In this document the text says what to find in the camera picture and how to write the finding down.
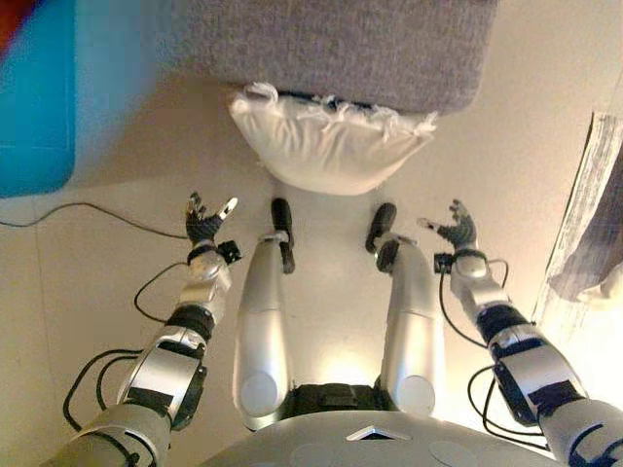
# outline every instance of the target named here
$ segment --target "robot leg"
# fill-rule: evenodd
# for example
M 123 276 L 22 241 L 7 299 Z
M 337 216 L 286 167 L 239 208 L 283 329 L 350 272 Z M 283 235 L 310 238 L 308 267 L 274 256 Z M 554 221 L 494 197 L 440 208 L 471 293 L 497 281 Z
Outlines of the robot leg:
M 286 229 L 277 222 L 275 205 L 279 203 L 277 211 L 287 208 L 285 200 L 274 201 L 277 230 L 260 238 L 238 311 L 234 403 L 250 430 L 259 430 L 280 420 L 286 397 L 293 387 L 281 287 L 281 276 L 294 269 L 291 223 Z
M 443 382 L 443 320 L 425 256 L 413 240 L 390 231 L 395 212 L 393 204 L 381 206 L 366 241 L 378 269 L 392 277 L 379 384 L 394 408 L 429 415 Z

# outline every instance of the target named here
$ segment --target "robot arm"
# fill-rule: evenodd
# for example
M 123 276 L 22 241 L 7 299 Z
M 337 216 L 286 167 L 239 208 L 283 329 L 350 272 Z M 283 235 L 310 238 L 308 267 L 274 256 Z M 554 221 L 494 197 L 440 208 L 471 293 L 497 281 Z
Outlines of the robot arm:
M 214 236 L 236 207 L 235 198 L 216 214 L 193 194 L 186 212 L 192 242 L 191 279 L 161 330 L 139 355 L 119 393 L 104 411 L 45 465 L 163 465 L 171 430 L 187 426 L 203 391 L 202 365 L 212 330 L 225 312 L 231 286 L 228 265 L 240 259 L 233 241 Z
M 559 461 L 609 466 L 623 459 L 623 413 L 588 398 L 565 356 L 493 280 L 467 210 L 457 200 L 451 210 L 455 226 L 425 219 L 420 224 L 455 247 L 450 259 L 438 256 L 436 264 L 452 267 L 451 289 L 494 359 L 495 379 L 513 417 L 540 425 Z

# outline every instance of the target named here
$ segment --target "blue object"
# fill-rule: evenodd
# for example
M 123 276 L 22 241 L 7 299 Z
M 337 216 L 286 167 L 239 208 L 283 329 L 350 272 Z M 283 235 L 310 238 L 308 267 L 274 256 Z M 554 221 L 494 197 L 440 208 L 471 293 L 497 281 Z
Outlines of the blue object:
M 0 198 L 69 180 L 74 112 L 74 0 L 44 1 L 0 63 Z

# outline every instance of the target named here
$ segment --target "black cable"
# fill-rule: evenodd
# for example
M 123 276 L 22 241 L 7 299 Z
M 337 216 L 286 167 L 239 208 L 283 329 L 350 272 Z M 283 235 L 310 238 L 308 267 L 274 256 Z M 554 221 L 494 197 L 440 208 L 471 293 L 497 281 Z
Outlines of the black cable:
M 95 363 L 97 363 L 98 360 L 100 360 L 100 359 L 102 359 L 102 358 L 104 358 L 104 357 L 106 357 L 108 355 L 113 355 L 115 353 L 125 353 L 125 354 L 135 354 L 135 355 L 137 355 L 140 352 L 142 352 L 142 350 L 133 350 L 133 349 L 127 349 L 127 348 L 113 348 L 111 350 L 106 350 L 105 352 L 101 352 L 101 353 L 95 355 L 91 360 L 89 360 L 89 362 L 87 362 L 87 365 L 84 366 L 84 368 L 80 371 L 80 373 L 76 377 L 76 380 L 74 381 L 74 383 L 72 384 L 71 388 L 67 392 L 67 395 L 65 396 L 65 400 L 62 403 L 62 414 L 65 417 L 65 420 L 67 420 L 67 423 L 69 423 L 74 430 L 76 430 L 76 431 L 82 430 L 82 425 L 80 423 L 78 423 L 76 421 L 76 419 L 71 415 L 71 411 L 69 411 L 69 404 L 71 403 L 71 399 L 73 398 L 74 393 L 78 389 L 78 386 L 80 386 L 80 383 L 82 382 L 83 378 L 85 377 L 85 375 L 87 374 L 89 369 Z
M 107 433 L 102 433 L 101 431 L 93 431 L 89 433 L 87 436 L 96 436 L 97 438 L 101 438 L 102 440 L 106 440 L 112 446 L 118 450 L 121 455 L 126 459 L 126 464 L 128 467 L 134 467 L 136 463 L 140 460 L 137 452 L 129 453 L 129 450 L 126 449 L 124 445 L 122 445 L 119 441 L 117 441 L 113 436 L 110 436 Z
M 480 409 L 478 409 L 478 407 L 476 406 L 476 403 L 474 402 L 474 398 L 472 396 L 472 385 L 474 383 L 474 381 L 476 380 L 476 378 L 481 375 L 484 372 L 487 372 L 489 370 L 491 370 L 494 367 L 494 365 L 490 365 L 489 367 L 485 367 L 485 368 L 481 368 L 480 370 L 478 370 L 476 373 L 474 373 L 472 375 L 472 377 L 469 379 L 469 383 L 467 383 L 467 398 L 469 399 L 469 404 L 471 405 L 472 409 L 480 415 L 480 417 L 482 418 L 484 415 L 482 412 L 480 412 Z M 521 435 L 521 436 L 543 436 L 543 433 L 534 433 L 534 432 L 529 432 L 529 431 L 515 431 L 515 430 L 511 430 L 509 428 L 505 428 L 503 426 L 498 425 L 497 423 L 491 421 L 490 419 L 487 418 L 487 422 L 494 426 L 495 428 L 497 428 L 498 430 L 504 431 L 506 433 L 510 433 L 512 435 Z
M 158 279 L 161 275 L 163 275 L 165 272 L 167 272 L 168 270 L 171 270 L 173 268 L 176 268 L 178 266 L 186 266 L 186 263 L 173 263 L 172 265 L 168 265 L 166 268 L 164 268 L 163 270 L 161 270 L 160 272 L 158 272 L 154 277 L 152 277 L 151 279 L 149 279 L 147 282 L 145 282 L 145 284 L 143 284 L 143 286 L 138 289 L 138 292 L 136 292 L 136 295 L 134 295 L 134 307 L 138 310 L 138 312 L 140 314 L 142 314 L 143 316 L 145 316 L 147 319 L 151 319 L 152 321 L 156 321 L 158 323 L 166 323 L 165 319 L 161 319 L 161 318 L 157 318 L 156 316 L 152 316 L 151 314 L 149 314 L 147 311 L 145 311 L 143 308 L 140 307 L 140 305 L 138 304 L 138 298 L 140 297 L 140 294 L 142 294 L 145 289 L 147 287 L 149 287 L 156 279 Z
M 97 398 L 97 403 L 103 411 L 107 409 L 106 403 L 104 402 L 104 397 L 101 394 L 101 386 L 102 382 L 104 381 L 104 376 L 106 375 L 106 372 L 111 366 L 121 360 L 136 360 L 136 357 L 131 355 L 122 355 L 120 357 L 115 357 L 112 360 L 109 360 L 106 365 L 102 367 L 102 369 L 99 371 L 99 375 L 97 376 L 97 383 L 95 384 L 95 397 Z
M 455 323 L 452 322 L 452 319 L 450 319 L 450 316 L 448 316 L 448 312 L 446 311 L 446 306 L 444 305 L 444 277 L 445 275 L 446 273 L 442 270 L 441 277 L 439 278 L 439 306 L 441 306 L 441 312 L 444 314 L 444 318 L 446 318 L 446 322 L 450 325 L 452 329 L 455 330 L 455 332 L 459 336 L 464 338 L 466 341 L 469 341 L 473 343 L 474 345 L 478 345 L 481 348 L 487 348 L 487 346 L 484 345 L 483 343 L 478 342 L 472 339 L 471 337 L 467 336 L 466 334 L 464 334 L 457 326 L 455 326 Z
M 487 433 L 494 435 L 497 438 L 501 438 L 502 440 L 512 441 L 513 443 L 518 443 L 520 445 L 530 446 L 531 448 L 537 448 L 537 449 L 541 449 L 541 450 L 545 450 L 549 452 L 550 449 L 547 448 L 546 446 L 537 445 L 535 443 L 529 443 L 528 441 L 518 440 L 510 436 L 504 436 L 499 433 L 496 433 L 491 428 L 489 428 L 489 425 L 488 425 L 489 419 L 487 418 L 487 413 L 489 412 L 489 403 L 491 402 L 491 396 L 494 393 L 494 388 L 495 388 L 495 378 L 493 378 L 491 381 L 491 385 L 489 386 L 489 392 L 487 392 L 487 399 L 485 400 L 485 407 L 483 408 L 482 420 L 483 420 L 483 426 L 485 427 L 485 430 L 487 431 Z
M 151 227 L 142 226 L 142 225 L 138 224 L 137 222 L 132 221 L 131 219 L 126 219 L 125 217 L 122 217 L 119 214 L 115 214 L 114 212 L 109 211 L 105 207 L 101 207 L 101 206 L 98 206 L 97 204 L 93 204 L 93 203 L 87 202 L 87 201 L 67 202 L 65 204 L 61 204 L 60 206 L 57 206 L 57 207 L 49 210 L 48 212 L 46 212 L 39 219 L 35 219 L 34 221 L 27 222 L 25 224 L 16 224 L 16 223 L 13 223 L 13 222 L 8 222 L 8 221 L 0 221 L 0 225 L 7 226 L 7 227 L 14 227 L 14 228 L 18 228 L 18 229 L 23 229 L 23 228 L 26 228 L 26 227 L 32 227 L 32 226 L 34 226 L 36 224 L 39 224 L 41 221 L 46 220 L 48 217 L 50 217 L 55 212 L 60 211 L 61 209 L 65 209 L 67 207 L 74 207 L 74 206 L 90 207 L 91 209 L 94 209 L 94 210 L 99 211 L 99 212 L 103 212 L 104 214 L 107 214 L 107 215 L 109 215 L 111 217 L 114 217 L 115 219 L 117 219 L 119 221 L 122 221 L 122 222 L 128 224 L 129 226 L 132 226 L 132 227 L 134 227 L 136 229 L 139 229 L 139 230 L 142 230 L 144 232 L 149 232 L 151 234 L 166 236 L 168 238 L 180 238 L 180 239 L 188 238 L 186 235 L 180 235 L 180 234 L 177 234 L 177 233 L 163 232 L 163 231 L 159 231 L 157 229 L 153 229 Z

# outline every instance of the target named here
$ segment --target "gray cushion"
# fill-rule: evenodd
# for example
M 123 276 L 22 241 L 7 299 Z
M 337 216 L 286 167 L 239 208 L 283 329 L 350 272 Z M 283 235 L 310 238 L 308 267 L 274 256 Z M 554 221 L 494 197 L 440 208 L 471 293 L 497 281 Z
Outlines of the gray cushion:
M 478 89 L 497 0 L 161 0 L 176 66 L 412 112 Z

